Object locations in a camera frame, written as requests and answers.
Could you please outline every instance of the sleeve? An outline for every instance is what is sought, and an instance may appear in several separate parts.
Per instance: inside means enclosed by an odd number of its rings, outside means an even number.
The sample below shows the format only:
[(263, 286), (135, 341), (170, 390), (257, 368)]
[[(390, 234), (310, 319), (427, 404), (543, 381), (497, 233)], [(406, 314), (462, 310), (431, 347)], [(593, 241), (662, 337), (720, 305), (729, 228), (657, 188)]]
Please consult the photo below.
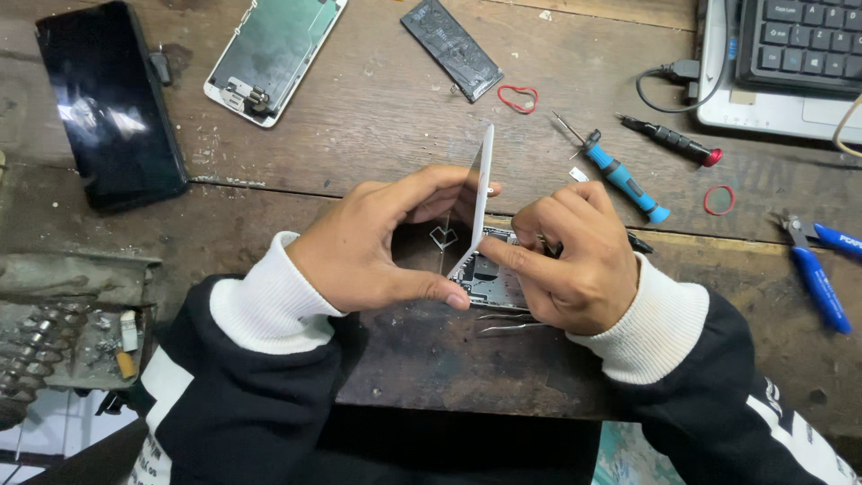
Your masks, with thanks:
[(640, 259), (610, 330), (567, 335), (603, 359), (619, 401), (686, 483), (851, 485), (858, 478), (754, 366), (748, 323), (722, 296)]
[(287, 482), (332, 403), (343, 316), (284, 252), (278, 233), (243, 279), (193, 287), (141, 376), (149, 434), (128, 483)]

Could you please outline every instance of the laptop keyboard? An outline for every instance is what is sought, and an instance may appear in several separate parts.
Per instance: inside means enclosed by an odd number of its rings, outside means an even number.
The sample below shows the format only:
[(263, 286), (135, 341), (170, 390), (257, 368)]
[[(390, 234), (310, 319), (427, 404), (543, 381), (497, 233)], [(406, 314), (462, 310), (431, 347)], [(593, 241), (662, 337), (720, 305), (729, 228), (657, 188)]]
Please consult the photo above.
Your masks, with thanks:
[(862, 0), (754, 0), (753, 47), (769, 84), (862, 92)]

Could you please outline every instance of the keyboard key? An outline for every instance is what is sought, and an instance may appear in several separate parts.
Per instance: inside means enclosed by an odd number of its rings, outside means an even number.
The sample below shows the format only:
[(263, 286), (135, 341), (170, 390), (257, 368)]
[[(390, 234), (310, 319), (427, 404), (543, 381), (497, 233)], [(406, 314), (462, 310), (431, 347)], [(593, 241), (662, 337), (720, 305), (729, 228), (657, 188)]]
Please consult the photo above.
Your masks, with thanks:
[(862, 12), (856, 10), (848, 10), (846, 13), (847, 19), (844, 21), (844, 28), (853, 32), (862, 32)]
[(850, 37), (847, 32), (835, 32), (832, 34), (833, 52), (850, 52)]
[(803, 68), (803, 51), (801, 49), (785, 49), (782, 71), (799, 72)]
[(841, 77), (841, 74), (844, 73), (844, 56), (838, 54), (827, 54), (826, 56), (826, 68), (823, 70), (823, 74), (826, 76), (832, 76), (834, 78)]
[(807, 47), (811, 40), (810, 27), (794, 27), (790, 30), (790, 44), (793, 47)]
[(806, 5), (803, 23), (813, 27), (820, 27), (823, 24), (823, 13), (825, 11), (826, 7), (823, 5)]
[(806, 74), (820, 74), (823, 72), (823, 53), (807, 52), (805, 53), (805, 65), (803, 72)]
[(815, 28), (811, 37), (811, 48), (819, 51), (829, 50), (829, 41), (832, 40), (832, 31)]
[(841, 28), (844, 23), (844, 9), (831, 7), (826, 9), (826, 21), (823, 23), (825, 27)]
[(765, 44), (786, 46), (789, 37), (790, 25), (785, 23), (767, 22), (763, 27), (763, 42)]
[(803, 5), (787, 0), (766, 0), (766, 20), (799, 23), (803, 19)]
[(781, 68), (781, 49), (773, 46), (763, 46), (760, 48), (760, 68), (761, 69), (780, 69)]
[(847, 70), (844, 71), (844, 77), (862, 80), (862, 57), (850, 56), (847, 58)]

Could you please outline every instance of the wooden table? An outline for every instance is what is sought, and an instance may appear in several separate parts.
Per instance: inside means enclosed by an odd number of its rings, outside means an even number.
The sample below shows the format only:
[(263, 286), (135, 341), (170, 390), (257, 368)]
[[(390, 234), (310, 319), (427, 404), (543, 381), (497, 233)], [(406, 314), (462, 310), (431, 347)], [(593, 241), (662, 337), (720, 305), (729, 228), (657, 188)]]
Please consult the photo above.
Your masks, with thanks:
[[(569, 183), (572, 165), (600, 180), (588, 161), (568, 160), (571, 137), (554, 122), (553, 107), (584, 131), (599, 128), (604, 149), (626, 161), (671, 209), (660, 226), (647, 227), (635, 207), (612, 192), (624, 223), (657, 249), (653, 263), (737, 305), (751, 323), (760, 367), (806, 419), (827, 434), (862, 436), (862, 342), (858, 333), (821, 329), (790, 262), (788, 241), (768, 216), (787, 208), (862, 234), (862, 192), (853, 190), (862, 184), (862, 168), (826, 143), (705, 130), (688, 117), (649, 110), (634, 92), (634, 75), (691, 57), (693, 0), (446, 0), (501, 66), (504, 82), (539, 91), (539, 107), (528, 116), (493, 92), (469, 104), (449, 91), (450, 78), (398, 21), (415, 1), (351, 0), (269, 130), (230, 114), (202, 90), (247, 2), (131, 3), (148, 41), (161, 42), (172, 63), (176, 81), (165, 89), (166, 105), (195, 183), (182, 198), (119, 216), (90, 211), (77, 175), (68, 170), (73, 162), (38, 50), (27, 35), (4, 39), (0, 30), (0, 62), (9, 66), (0, 74), (0, 98), (15, 102), (0, 118), (7, 164), (1, 250), (159, 258), (166, 283), (153, 297), (169, 318), (190, 284), (207, 274), (247, 271), (274, 232), (306, 229), (357, 182), (394, 180), (430, 162), (469, 164), (489, 123), (497, 128), (492, 178), (505, 186), (489, 203), (490, 213), (510, 216)], [(0, 29), (26, 32), (37, 18), (92, 4), (15, 3), (0, 15), (22, 23), (0, 22)], [(544, 9), (550, 21), (540, 17)], [(657, 81), (648, 89), (658, 103), (676, 103), (678, 88)], [(715, 167), (697, 167), (623, 128), (615, 111), (721, 147), (724, 158)], [(703, 211), (703, 194), (719, 184), (735, 189), (736, 208), (711, 217)], [(832, 252), (820, 257), (851, 318), (862, 321), (854, 294), (862, 267)], [(420, 259), (404, 261), (421, 266)], [(484, 324), (473, 319), (480, 313), (420, 302), (342, 322), (339, 334), (365, 351), (348, 359), (351, 373), (338, 401), (619, 416), (606, 400), (600, 362), (588, 351), (552, 329), (478, 337), (475, 330)], [(810, 399), (812, 391), (825, 393), (825, 404)]]

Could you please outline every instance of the person's left hand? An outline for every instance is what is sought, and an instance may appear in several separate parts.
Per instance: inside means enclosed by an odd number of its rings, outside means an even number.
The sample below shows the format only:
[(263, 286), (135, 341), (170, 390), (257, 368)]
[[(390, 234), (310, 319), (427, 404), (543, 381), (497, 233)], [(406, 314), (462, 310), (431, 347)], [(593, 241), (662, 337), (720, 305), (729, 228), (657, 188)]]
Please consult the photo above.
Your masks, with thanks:
[[(469, 172), (429, 165), (396, 182), (363, 182), (284, 250), (311, 286), (342, 312), (408, 299), (445, 301), (466, 310), (470, 300), (458, 283), (399, 268), (391, 243), (399, 224), (423, 223), (451, 209)], [(499, 184), (490, 187), (489, 197), (502, 190)]]

